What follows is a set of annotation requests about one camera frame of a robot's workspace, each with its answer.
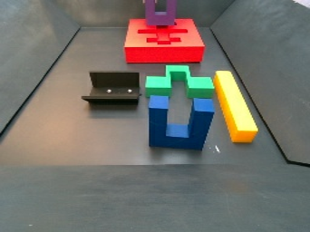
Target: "gray wall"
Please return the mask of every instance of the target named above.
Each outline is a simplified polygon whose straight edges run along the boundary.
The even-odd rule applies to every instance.
[[[310,163],[310,10],[236,0],[211,28],[287,159]]]
[[[78,25],[48,0],[0,0],[0,133]]]
[[[141,0],[53,0],[81,26],[125,27],[129,18],[144,18]],[[211,26],[235,0],[179,0],[176,16]]]

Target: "gray floor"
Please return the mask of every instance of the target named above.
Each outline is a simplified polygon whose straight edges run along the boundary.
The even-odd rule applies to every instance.
[[[5,232],[304,232],[308,168],[1,167]]]
[[[200,34],[207,53],[189,67],[212,76],[231,66],[209,30]],[[163,73],[164,64],[123,62],[124,35],[124,29],[77,33],[1,137],[1,230],[307,231],[308,168],[284,163],[246,94],[260,130],[254,143],[229,142],[213,98],[203,153],[148,148],[144,96],[136,109],[89,107],[80,99],[89,70],[140,71],[141,86],[145,74]],[[181,83],[173,87],[169,121],[185,122],[189,100]],[[128,165],[168,163],[204,165]]]
[[[73,38],[45,80],[0,138],[1,165],[149,165],[283,164],[264,124],[244,94],[259,134],[252,144],[229,141],[216,96],[215,115],[203,152],[148,147],[145,75],[163,75],[164,64],[127,64],[123,28],[84,28]],[[208,28],[200,28],[207,45],[203,63],[189,64],[193,75],[232,71]],[[137,107],[91,107],[81,96],[91,91],[88,71],[139,71]],[[173,83],[169,121],[187,123],[191,101],[183,83]]]

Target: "purple block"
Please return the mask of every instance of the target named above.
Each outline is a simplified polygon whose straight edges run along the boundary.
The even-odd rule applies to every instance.
[[[165,0],[165,12],[155,11],[155,0],[145,0],[147,25],[175,25],[176,0]]]

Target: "green block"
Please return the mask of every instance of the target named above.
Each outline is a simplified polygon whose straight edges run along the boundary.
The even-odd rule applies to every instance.
[[[167,65],[165,76],[147,76],[145,95],[171,96],[171,82],[184,82],[188,98],[212,98],[213,83],[209,77],[192,77],[187,65]]]
[[[172,85],[165,77],[147,76],[145,95],[171,96]]]
[[[211,77],[191,77],[187,79],[188,98],[212,98],[213,82]]]

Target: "toy block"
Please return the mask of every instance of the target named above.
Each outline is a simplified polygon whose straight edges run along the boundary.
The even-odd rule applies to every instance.
[[[192,19],[164,27],[131,19],[123,49],[128,63],[199,63],[204,44]]]
[[[137,104],[139,72],[89,72],[92,91],[82,100],[89,103]]]
[[[201,150],[213,118],[211,99],[192,100],[188,125],[167,124],[168,97],[149,96],[148,145],[173,149]]]
[[[167,65],[165,76],[147,76],[145,95],[171,96],[171,82],[184,82],[188,98],[212,98],[213,83],[209,77],[192,77],[187,65]]]
[[[145,81],[145,95],[160,95],[160,96],[171,96],[172,93],[172,85],[169,78],[160,76],[149,76]]]
[[[175,25],[176,0],[165,0],[165,12],[155,11],[155,1],[145,0],[147,25]]]
[[[258,128],[229,71],[217,71],[213,86],[232,142],[252,142]]]

